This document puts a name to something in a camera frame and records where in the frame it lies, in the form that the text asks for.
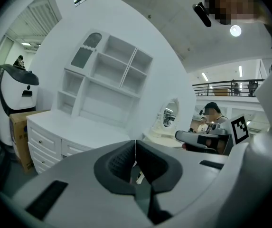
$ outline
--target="gray plastic part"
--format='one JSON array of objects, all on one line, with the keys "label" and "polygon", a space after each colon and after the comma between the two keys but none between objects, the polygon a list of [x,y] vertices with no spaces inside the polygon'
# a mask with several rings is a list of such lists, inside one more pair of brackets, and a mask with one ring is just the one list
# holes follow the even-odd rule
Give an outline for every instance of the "gray plastic part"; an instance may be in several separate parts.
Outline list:
[{"label": "gray plastic part", "polygon": [[46,214],[44,222],[58,228],[149,227],[152,222],[133,196],[112,194],[94,175],[94,163],[102,155],[127,142],[75,154],[26,183],[13,197],[24,209],[54,180],[68,186]]},{"label": "gray plastic part", "polygon": [[235,145],[207,190],[159,227],[239,227],[271,189],[272,129]]},{"label": "gray plastic part", "polygon": [[197,143],[198,136],[199,134],[189,133],[185,131],[177,131],[175,135],[176,139],[186,144],[193,145],[198,148],[207,148],[204,144]]},{"label": "gray plastic part", "polygon": [[178,160],[183,168],[183,175],[170,192],[157,195],[160,208],[175,215],[196,200],[219,175],[220,170],[200,165],[207,160],[225,164],[227,156],[197,153],[184,149],[173,149],[155,143],[148,143],[151,147],[162,151]]}]

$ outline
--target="woman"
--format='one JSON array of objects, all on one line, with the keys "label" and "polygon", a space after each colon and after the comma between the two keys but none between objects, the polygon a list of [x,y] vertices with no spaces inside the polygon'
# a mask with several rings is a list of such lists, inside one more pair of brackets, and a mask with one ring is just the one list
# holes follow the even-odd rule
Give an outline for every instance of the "woman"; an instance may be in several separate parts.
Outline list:
[{"label": "woman", "polygon": [[25,69],[25,67],[24,67],[24,62],[23,62],[23,56],[20,55],[20,56],[18,57],[18,59],[14,62],[13,65]]},{"label": "woman", "polygon": [[235,83],[235,85],[234,85],[234,95],[235,96],[240,95],[240,90],[239,90],[239,84],[238,83]]}]

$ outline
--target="arched mirror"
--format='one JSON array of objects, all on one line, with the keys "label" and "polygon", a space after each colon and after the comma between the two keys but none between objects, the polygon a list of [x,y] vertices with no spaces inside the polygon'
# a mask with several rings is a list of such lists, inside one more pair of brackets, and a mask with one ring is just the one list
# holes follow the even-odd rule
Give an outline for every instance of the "arched mirror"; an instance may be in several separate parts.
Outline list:
[{"label": "arched mirror", "polygon": [[172,123],[175,121],[176,116],[178,114],[178,105],[176,102],[171,101],[164,108],[163,112],[163,125],[165,127],[170,127]]}]

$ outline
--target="person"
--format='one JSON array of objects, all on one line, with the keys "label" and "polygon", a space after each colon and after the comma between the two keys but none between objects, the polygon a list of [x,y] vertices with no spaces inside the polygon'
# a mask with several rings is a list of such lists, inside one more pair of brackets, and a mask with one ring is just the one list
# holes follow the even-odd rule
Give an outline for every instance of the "person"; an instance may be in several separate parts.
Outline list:
[{"label": "person", "polygon": [[255,81],[250,81],[248,85],[249,97],[254,97],[254,92],[258,88],[258,83]]},{"label": "person", "polygon": [[20,55],[20,56],[18,57],[18,59],[14,62],[13,65],[25,69],[25,67],[24,67],[24,62],[23,62],[23,56]]},{"label": "person", "polygon": [[237,20],[245,23],[261,22],[272,37],[271,15],[260,0],[205,0],[210,17],[224,25]]},{"label": "person", "polygon": [[237,82],[235,82],[233,89],[234,96],[240,95],[239,84]]},{"label": "person", "polygon": [[206,133],[207,128],[208,128],[206,121],[207,121],[207,118],[205,116],[203,116],[201,118],[201,124],[198,126],[196,133]]},{"label": "person", "polygon": [[205,106],[204,115],[207,117],[209,123],[213,122],[221,124],[228,120],[227,117],[221,114],[221,111],[215,102],[210,102]]}]

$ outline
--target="white vanity desk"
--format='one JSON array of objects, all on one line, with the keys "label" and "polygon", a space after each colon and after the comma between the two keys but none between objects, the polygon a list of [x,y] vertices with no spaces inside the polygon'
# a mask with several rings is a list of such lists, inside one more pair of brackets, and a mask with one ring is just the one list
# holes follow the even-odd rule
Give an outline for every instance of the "white vanity desk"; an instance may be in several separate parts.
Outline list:
[{"label": "white vanity desk", "polygon": [[28,146],[38,173],[63,158],[130,140],[120,129],[83,117],[71,118],[59,111],[47,111],[27,117]]},{"label": "white vanity desk", "polygon": [[69,155],[130,140],[126,126],[151,62],[139,48],[90,30],[64,68],[51,111],[27,117],[37,172]]}]

